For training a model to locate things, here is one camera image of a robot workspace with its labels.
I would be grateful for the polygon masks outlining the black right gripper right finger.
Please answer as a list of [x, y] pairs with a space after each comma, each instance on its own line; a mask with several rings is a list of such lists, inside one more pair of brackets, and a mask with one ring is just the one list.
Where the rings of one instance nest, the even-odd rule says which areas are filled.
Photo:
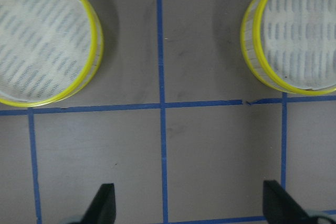
[[265, 180], [262, 191], [263, 215], [270, 224], [315, 223], [276, 180]]

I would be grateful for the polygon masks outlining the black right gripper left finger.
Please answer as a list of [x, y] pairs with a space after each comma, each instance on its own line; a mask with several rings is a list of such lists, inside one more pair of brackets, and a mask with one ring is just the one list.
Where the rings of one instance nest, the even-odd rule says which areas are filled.
[[114, 184], [102, 184], [93, 198], [81, 223], [114, 223], [116, 198]]

